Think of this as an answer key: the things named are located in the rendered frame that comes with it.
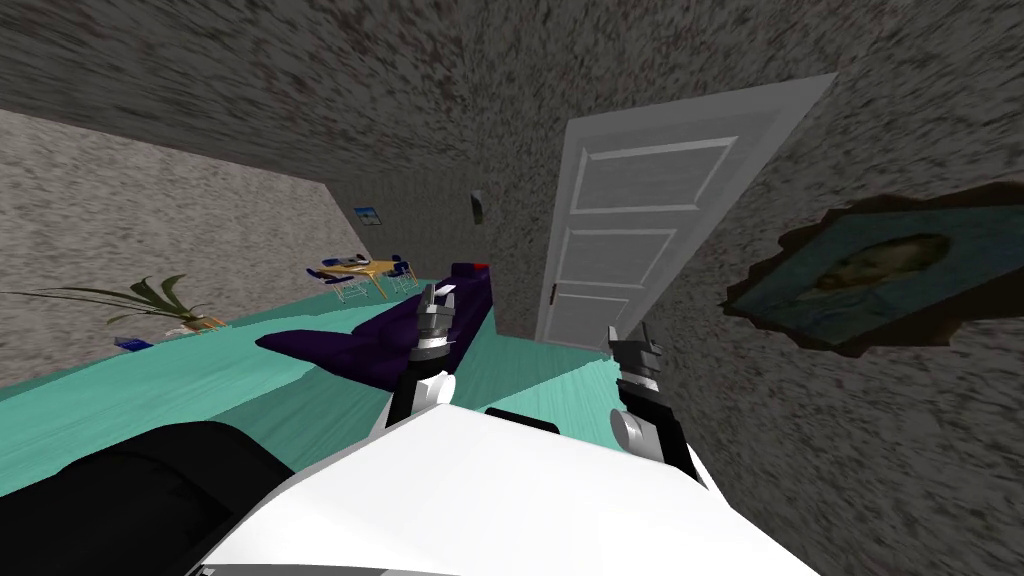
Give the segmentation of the yellow table with blue chairs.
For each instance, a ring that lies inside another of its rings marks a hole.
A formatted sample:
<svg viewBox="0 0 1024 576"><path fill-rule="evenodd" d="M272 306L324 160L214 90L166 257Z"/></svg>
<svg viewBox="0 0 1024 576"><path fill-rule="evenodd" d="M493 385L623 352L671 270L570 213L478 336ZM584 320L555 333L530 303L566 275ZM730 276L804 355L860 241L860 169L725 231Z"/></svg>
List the yellow table with blue chairs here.
<svg viewBox="0 0 1024 576"><path fill-rule="evenodd" d="M368 280L380 295L388 300L393 294L407 294L412 288L420 285L419 279L411 264L401 259L333 260L332 266L321 264L314 268L317 274L332 277L353 276Z"/></svg>

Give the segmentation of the dark purple sofa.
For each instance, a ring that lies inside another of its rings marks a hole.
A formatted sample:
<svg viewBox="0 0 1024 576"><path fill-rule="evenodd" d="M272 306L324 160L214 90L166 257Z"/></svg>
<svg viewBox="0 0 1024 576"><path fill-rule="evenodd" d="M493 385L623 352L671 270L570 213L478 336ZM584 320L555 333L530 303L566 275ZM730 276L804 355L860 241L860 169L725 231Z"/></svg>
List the dark purple sofa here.
<svg viewBox="0 0 1024 576"><path fill-rule="evenodd" d="M453 286L455 316L449 330L450 352L445 369L458 368L493 304L490 270L481 263L454 263L438 286ZM279 353L344 379L391 392L406 369L410 351L418 342L415 294L356 326L353 332L288 330L255 341Z"/></svg>

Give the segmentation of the white panelled door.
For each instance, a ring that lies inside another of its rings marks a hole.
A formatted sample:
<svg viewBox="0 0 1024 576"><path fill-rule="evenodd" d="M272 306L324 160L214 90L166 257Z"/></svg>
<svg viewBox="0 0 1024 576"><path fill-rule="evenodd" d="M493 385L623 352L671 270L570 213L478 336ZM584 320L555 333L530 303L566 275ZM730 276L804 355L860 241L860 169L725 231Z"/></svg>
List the white panelled door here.
<svg viewBox="0 0 1024 576"><path fill-rule="evenodd" d="M536 338L600 351L609 326L628 335L833 81L824 74L570 120Z"/></svg>

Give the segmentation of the dark framed portrait picture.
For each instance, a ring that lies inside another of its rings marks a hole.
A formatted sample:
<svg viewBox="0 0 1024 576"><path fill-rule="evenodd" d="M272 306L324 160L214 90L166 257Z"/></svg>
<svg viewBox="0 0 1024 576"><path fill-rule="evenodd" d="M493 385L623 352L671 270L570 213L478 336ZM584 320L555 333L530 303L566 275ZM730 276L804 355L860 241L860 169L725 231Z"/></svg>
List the dark framed portrait picture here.
<svg viewBox="0 0 1024 576"><path fill-rule="evenodd" d="M1024 317L1024 182L879 195L778 244L721 306L804 349L945 346L965 323Z"/></svg>

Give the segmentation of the green potted plant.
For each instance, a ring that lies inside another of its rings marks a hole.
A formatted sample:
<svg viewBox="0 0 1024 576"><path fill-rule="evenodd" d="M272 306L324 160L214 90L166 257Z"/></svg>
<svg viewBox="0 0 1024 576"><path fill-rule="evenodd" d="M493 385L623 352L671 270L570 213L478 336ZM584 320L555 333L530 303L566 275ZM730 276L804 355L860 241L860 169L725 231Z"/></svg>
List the green potted plant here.
<svg viewBox="0 0 1024 576"><path fill-rule="evenodd" d="M225 322L199 311L205 304L187 306L179 299L175 288L185 277L184 274L170 276L154 287L147 276L131 284L127 292L63 286L33 291L0 291L0 295L85 302L125 310L125 313L108 319L106 325L130 317L144 316L173 319L186 334L216 332L221 327L226 327Z"/></svg>

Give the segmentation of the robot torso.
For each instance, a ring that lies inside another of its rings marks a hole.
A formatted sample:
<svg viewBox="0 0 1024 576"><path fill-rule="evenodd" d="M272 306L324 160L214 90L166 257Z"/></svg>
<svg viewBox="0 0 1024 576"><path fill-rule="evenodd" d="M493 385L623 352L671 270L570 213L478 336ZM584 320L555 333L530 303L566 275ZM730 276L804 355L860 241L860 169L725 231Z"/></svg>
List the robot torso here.
<svg viewBox="0 0 1024 576"><path fill-rule="evenodd" d="M296 474L200 576L817 576L678 469L441 404Z"/></svg>

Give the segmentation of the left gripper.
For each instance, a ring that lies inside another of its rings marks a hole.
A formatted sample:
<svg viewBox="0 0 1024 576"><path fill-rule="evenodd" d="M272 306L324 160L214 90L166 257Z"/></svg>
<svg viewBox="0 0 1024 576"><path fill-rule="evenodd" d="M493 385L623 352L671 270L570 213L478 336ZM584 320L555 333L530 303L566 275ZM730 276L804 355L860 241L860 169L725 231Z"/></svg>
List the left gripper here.
<svg viewBox="0 0 1024 576"><path fill-rule="evenodd" d="M435 304L436 285L427 284L417 311L419 346L443 346L449 342L449 330L455 315L455 294L449 291L439 305Z"/></svg>

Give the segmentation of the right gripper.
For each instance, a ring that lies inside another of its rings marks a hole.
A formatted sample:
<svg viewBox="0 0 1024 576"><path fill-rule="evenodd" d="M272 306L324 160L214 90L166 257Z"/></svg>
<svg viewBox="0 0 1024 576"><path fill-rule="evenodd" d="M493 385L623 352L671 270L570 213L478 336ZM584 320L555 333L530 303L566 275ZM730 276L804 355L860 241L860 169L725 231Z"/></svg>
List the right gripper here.
<svg viewBox="0 0 1024 576"><path fill-rule="evenodd" d="M623 373L655 380L662 368L659 358L663 348L652 344L649 329L645 321L639 325L639 340L623 340L615 326L607 328L608 347L612 348L612 357Z"/></svg>

